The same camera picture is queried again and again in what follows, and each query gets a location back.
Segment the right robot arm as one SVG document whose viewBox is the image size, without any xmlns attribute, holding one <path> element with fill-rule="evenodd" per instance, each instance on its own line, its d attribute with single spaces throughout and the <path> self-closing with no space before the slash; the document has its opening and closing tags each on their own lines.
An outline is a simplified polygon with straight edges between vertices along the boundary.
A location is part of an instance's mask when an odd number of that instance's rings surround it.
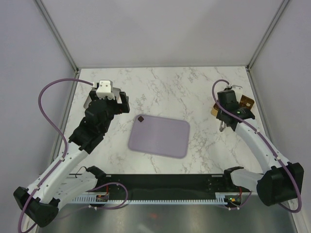
<svg viewBox="0 0 311 233">
<path fill-rule="evenodd" d="M 244 168 L 230 168 L 230 175 L 222 179 L 223 188 L 231 192 L 241 186 L 256 192 L 266 206 L 300 199 L 304 175 L 301 164 L 291 163 L 259 132 L 255 115 L 239 106 L 234 90 L 220 91 L 217 96 L 220 109 L 216 118 L 247 144 L 262 169 L 262 173 L 254 173 Z"/>
</svg>

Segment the metal tongs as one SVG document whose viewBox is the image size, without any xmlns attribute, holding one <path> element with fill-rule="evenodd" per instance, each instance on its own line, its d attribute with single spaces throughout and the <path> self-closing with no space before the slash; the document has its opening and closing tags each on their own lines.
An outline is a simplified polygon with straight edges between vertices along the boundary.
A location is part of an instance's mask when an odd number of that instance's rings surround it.
<svg viewBox="0 0 311 233">
<path fill-rule="evenodd" d="M 225 130 L 225 128 L 226 128 L 226 123 L 224 121 L 221 121 L 219 131 L 223 132 Z"/>
</svg>

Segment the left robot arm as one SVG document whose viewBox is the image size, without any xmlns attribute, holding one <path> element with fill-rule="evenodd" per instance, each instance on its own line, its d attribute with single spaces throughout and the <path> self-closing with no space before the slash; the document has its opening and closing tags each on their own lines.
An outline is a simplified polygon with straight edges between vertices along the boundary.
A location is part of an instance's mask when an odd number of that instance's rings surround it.
<svg viewBox="0 0 311 233">
<path fill-rule="evenodd" d="M 65 149 L 42 175 L 28 187 L 18 187 L 13 195 L 23 215 L 35 225 L 43 228 L 49 225 L 58 212 L 80 194 L 106 186 L 104 172 L 92 166 L 76 179 L 66 182 L 67 176 L 102 142 L 115 115 L 129 113 L 129 98 L 120 92 L 117 99 L 103 99 L 95 96 L 79 126 L 65 141 Z"/>
</svg>

